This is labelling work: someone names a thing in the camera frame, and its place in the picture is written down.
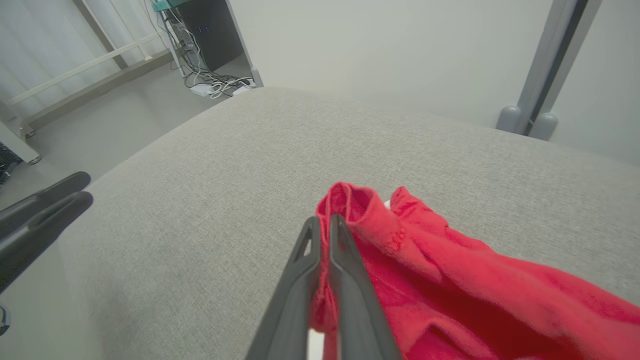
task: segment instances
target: red cloth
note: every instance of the red cloth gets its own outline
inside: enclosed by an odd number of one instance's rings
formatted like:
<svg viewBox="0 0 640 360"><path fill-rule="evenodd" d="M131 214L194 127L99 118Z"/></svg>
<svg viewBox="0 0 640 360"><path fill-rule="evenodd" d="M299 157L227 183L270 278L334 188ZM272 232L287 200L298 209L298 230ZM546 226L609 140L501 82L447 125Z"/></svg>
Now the red cloth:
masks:
<svg viewBox="0 0 640 360"><path fill-rule="evenodd" d="M404 187L391 210L337 183L318 204L323 259L312 327L336 358L329 217L353 234L405 359L638 359L640 308L555 268L508 258L449 227Z"/></svg>

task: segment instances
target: gray fabric surface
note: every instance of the gray fabric surface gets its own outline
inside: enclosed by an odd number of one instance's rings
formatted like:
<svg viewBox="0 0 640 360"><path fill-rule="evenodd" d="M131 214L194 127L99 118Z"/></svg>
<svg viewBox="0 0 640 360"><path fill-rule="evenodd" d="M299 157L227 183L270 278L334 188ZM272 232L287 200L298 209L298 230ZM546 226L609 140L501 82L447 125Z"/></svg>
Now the gray fabric surface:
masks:
<svg viewBox="0 0 640 360"><path fill-rule="evenodd" d="M336 181L406 186L451 227L640 303L640 169L429 115L262 88L90 186L60 238L99 359L241 359Z"/></svg>

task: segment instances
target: black computer case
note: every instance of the black computer case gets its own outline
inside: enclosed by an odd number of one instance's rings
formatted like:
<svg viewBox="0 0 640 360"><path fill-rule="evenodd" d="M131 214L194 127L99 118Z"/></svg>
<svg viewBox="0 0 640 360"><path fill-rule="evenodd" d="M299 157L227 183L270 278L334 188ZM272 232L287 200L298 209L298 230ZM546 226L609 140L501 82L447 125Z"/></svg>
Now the black computer case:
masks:
<svg viewBox="0 0 640 360"><path fill-rule="evenodd" d="M190 0L177 6L195 37L203 61L214 71L243 53L240 36L225 0Z"/></svg>

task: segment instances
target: white curtain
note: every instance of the white curtain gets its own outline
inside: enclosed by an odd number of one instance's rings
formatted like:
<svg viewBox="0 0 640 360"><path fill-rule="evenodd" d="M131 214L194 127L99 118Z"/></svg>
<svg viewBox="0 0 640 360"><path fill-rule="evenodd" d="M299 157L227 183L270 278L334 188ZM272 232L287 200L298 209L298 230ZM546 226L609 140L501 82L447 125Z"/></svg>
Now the white curtain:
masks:
<svg viewBox="0 0 640 360"><path fill-rule="evenodd" d="M133 34L110 0L89 0L87 4L115 48L131 43L133 36L142 38L156 32L149 21L156 22L156 13L148 0L113 1ZM148 7L148 15L143 6ZM155 39L145 49L153 55L164 45ZM0 98L4 101L106 53L72 0L0 1ZM122 57L129 65L144 59L137 48ZM13 105L13 110L28 118L119 70L108 60Z"/></svg>

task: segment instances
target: white metal frame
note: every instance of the white metal frame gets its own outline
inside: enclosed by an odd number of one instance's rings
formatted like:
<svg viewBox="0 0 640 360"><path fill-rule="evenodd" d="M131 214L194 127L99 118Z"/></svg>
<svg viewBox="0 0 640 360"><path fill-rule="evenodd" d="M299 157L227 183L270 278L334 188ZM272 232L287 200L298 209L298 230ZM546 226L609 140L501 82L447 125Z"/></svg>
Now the white metal frame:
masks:
<svg viewBox="0 0 640 360"><path fill-rule="evenodd" d="M151 40L155 40L155 39L159 38L160 35L156 32L156 33L153 33L151 35L148 35L148 36L140 38L140 37L136 36L135 34L133 34L131 32L131 29L132 29L131 23L127 22L125 20L125 17L122 16L122 7L120 7L120 5L116 4L117 1L114 1L114 0L109 0L109 1L113 5L113 8L116 10L116 13L120 17L120 20L122 20L122 23L125 25L125 27L127 28L127 31L129 32L131 37L133 37L134 41L132 43L130 43L130 44L127 44L127 45L123 46L123 47L115 49L114 51L111 51L110 53L106 53L106 54L104 54L102 56L99 56L98 58L96 58L96 59L94 59L92 61L89 61L89 62L87 62L85 64L82 64L82 65L76 67L73 70L67 71L64 74L56 76L55 78L53 78L53 79L51 79L51 80L49 80L49 81L47 81L45 83L42 83L42 84L32 88L31 90L28 90L28 91L26 91L26 92L24 92L24 93L22 93L22 94L20 94L20 95L18 95L16 97L12 98L12 99L9 99L6 102L7 105L12 106L12 105L17 104L18 102L24 101L24 100L30 98L31 96L34 96L35 94L37 94L37 93L39 93L39 92L41 92L43 90L46 90L46 89L48 89L48 88L50 88L50 87L52 87L52 86L54 86L54 85L56 85L56 84L58 84L58 83L60 83L60 82L62 82L64 80L66 80L66 79L68 79L68 78L70 78L70 77L72 77L74 75L77 75L77 74L81 73L82 71L90 69L90 68L92 68L92 67L94 67L94 66L96 66L96 65L98 65L100 63L103 63L105 61L108 61L108 60L114 58L115 56L118 56L118 55L120 55L122 53L125 53L125 52L127 52L127 51L129 51L131 49L135 49L136 47L138 49L140 49L140 52L145 57L146 61L152 59L152 57L144 49L143 45L146 44L147 42L151 41ZM87 9L89 11L89 14L93 17L93 19L95 20L96 24L98 24L98 27L100 29L102 29L103 32L104 32L104 27L102 26L100 21L98 21L98 18L96 18L96 16L93 13L93 11L91 11L91 8L89 8L88 4L86 3L86 0L83 0L83 3L87 7ZM113 41L108 36L107 36L107 39L109 40L111 45L113 45Z"/></svg>
<svg viewBox="0 0 640 360"><path fill-rule="evenodd" d="M84 5L86 6L88 13L93 17L94 21L96 22L96 24L98 25L98 27L102 30L102 32L104 33L105 37L107 38L107 40L109 41L109 43L111 44L111 46L113 46L113 48L115 48L113 41L111 38L109 38L109 36L107 35L107 33L104 31L104 27L102 26L102 24L100 23L100 21L98 21L98 18L96 18L95 14L93 13L93 11L91 11L91 8L88 6L88 4L86 3L86 0L82 0L82 2L84 3ZM140 37L139 34L134 34L132 32L132 26L130 22L127 22L127 20L125 19L126 17L122 16L123 14L123 10L122 7L117 4L118 0L114 1L114 0L109 0L109 2L111 3L111 5L113 5L113 8L115 9L116 13L118 14L120 20L122 21L122 23L124 24L125 28L127 29L127 31L129 32L129 34L131 35L131 37L134 39L134 41L130 44L127 44L123 47L120 47L118 49L115 49L107 54L104 54L102 56L99 56L96 59L93 59L92 61L89 61L87 63L84 63L78 67L76 67L73 70L67 71L64 74L61 74L59 76L56 76L54 78L52 78L49 81L46 81L45 83L42 83L30 90L25 91L24 93L9 99L6 103L2 103L0 102L0 107L5 107L6 109L4 109L4 111L2 111L2 113L13 113L12 111L12 106L24 101L26 99L29 99L30 97L38 94L39 92L46 90L68 78L71 78L72 76L75 76L79 73L81 73L82 71L85 71L87 69L90 69L100 63L103 63L105 61L108 61L112 58L114 58L115 56L118 56L122 53L125 53L131 49L135 49L136 47L138 49L140 49L140 52L142 53L142 55L145 57L145 61L149 61L151 60L153 57L151 57L147 51L145 50L145 48L143 47L144 44L146 44L149 41L155 40L157 38L160 37L160 34L156 31L155 33L145 36L145 37ZM176 55L173 52L173 48L172 48L172 54L173 57L175 58ZM11 151L13 151L19 158L21 158L22 160L24 160L27 163L36 163L40 160L40 155L39 153L37 153L35 150L33 150L25 141L26 138L26 134L25 131L30 131L29 135L31 136L33 134L33 131L30 130L30 128L23 123L22 119L19 119L17 117L12 117L12 119L0 119L0 142L2 142L5 146L7 146L9 149L11 149Z"/></svg>
<svg viewBox="0 0 640 360"><path fill-rule="evenodd" d="M165 12L166 10L163 10L160 12L160 16L162 17L163 20L163 26L164 26L164 30L167 32L167 34L170 34L171 37L176 38L175 36L175 32L173 31L173 28L169 28L166 25L166 21L168 19L167 14ZM186 77L186 75L184 74L184 70L182 69L182 67L180 66L180 61L178 60L178 55L175 53L175 49L173 48L173 40L169 39L169 52L171 52L171 56L173 56L173 60L175 61L176 66L178 66L178 71L180 72L180 76L182 76L182 78L184 79Z"/></svg>

